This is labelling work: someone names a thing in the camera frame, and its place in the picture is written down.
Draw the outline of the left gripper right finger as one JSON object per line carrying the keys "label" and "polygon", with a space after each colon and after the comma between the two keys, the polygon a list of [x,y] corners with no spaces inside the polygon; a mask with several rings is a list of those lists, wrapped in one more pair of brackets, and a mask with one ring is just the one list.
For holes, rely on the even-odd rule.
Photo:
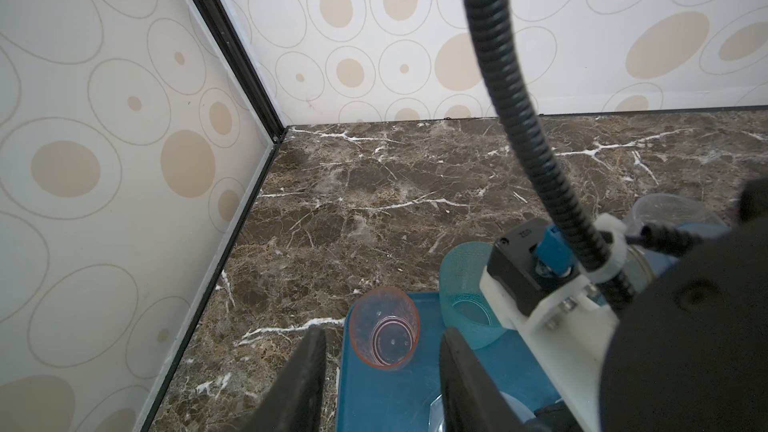
{"label": "left gripper right finger", "polygon": [[[439,376],[444,403],[449,397],[464,396],[477,400],[500,399],[500,391],[487,374],[461,333],[454,327],[447,328],[439,347]],[[504,419],[499,430],[524,431],[525,427],[514,422],[515,417]]]}

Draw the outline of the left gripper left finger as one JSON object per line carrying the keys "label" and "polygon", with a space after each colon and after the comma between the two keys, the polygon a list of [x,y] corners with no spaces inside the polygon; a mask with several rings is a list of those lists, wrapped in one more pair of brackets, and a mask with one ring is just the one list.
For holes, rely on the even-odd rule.
{"label": "left gripper left finger", "polygon": [[326,333],[306,331],[243,431],[318,431],[326,374]]}

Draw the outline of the teal plastic tray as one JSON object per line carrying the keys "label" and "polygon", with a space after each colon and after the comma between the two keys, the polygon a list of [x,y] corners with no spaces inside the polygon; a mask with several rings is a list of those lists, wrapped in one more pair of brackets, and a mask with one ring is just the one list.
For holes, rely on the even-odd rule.
{"label": "teal plastic tray", "polygon": [[[338,431],[426,431],[431,403],[440,394],[439,344],[445,329],[438,294],[411,293],[420,317],[412,360],[397,371],[365,364],[344,333],[340,359]],[[560,399],[520,335],[508,330],[475,352],[497,388],[536,411]]]}

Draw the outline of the green textured plastic cup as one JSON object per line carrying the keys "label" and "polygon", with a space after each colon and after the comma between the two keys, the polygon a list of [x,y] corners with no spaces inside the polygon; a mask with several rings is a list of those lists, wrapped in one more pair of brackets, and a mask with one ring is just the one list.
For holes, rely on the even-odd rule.
{"label": "green textured plastic cup", "polygon": [[445,327],[456,328],[473,350],[492,344],[506,332],[480,290],[492,250],[493,246],[484,242],[459,244],[444,256],[439,268],[439,302]]}

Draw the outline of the pink plastic cup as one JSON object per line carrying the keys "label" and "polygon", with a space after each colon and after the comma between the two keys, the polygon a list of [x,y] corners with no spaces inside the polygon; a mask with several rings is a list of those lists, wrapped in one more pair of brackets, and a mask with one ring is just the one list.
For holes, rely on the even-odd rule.
{"label": "pink plastic cup", "polygon": [[395,287],[378,287],[358,299],[346,330],[357,357],[384,371],[404,368],[415,355],[420,317],[413,300]]}

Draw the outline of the blue textured plastic cup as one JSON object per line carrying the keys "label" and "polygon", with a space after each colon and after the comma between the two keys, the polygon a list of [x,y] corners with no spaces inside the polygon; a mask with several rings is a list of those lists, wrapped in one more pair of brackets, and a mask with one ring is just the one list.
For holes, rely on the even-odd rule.
{"label": "blue textured plastic cup", "polygon": [[[698,234],[705,239],[717,238],[731,231],[731,229],[725,225],[712,223],[682,224],[677,226],[677,229]],[[643,253],[645,259],[656,275],[661,275],[667,268],[674,265],[678,261],[678,259],[673,256],[661,254],[651,250],[641,248],[640,251]]]}

